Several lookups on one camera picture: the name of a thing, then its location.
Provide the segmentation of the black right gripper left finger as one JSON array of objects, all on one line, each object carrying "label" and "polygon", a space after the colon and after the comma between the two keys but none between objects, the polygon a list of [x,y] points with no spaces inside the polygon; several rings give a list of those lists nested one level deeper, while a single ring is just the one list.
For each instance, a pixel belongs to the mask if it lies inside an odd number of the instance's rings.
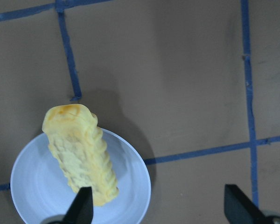
[{"label": "black right gripper left finger", "polygon": [[92,188],[82,187],[66,212],[64,224],[91,224],[93,220]]}]

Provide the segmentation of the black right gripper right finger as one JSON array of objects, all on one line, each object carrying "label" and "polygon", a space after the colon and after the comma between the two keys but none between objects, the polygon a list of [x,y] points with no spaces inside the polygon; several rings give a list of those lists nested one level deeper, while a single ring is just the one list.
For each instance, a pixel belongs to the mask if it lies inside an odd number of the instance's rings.
[{"label": "black right gripper right finger", "polygon": [[267,224],[265,215],[235,184],[224,187],[224,214],[230,224]]}]

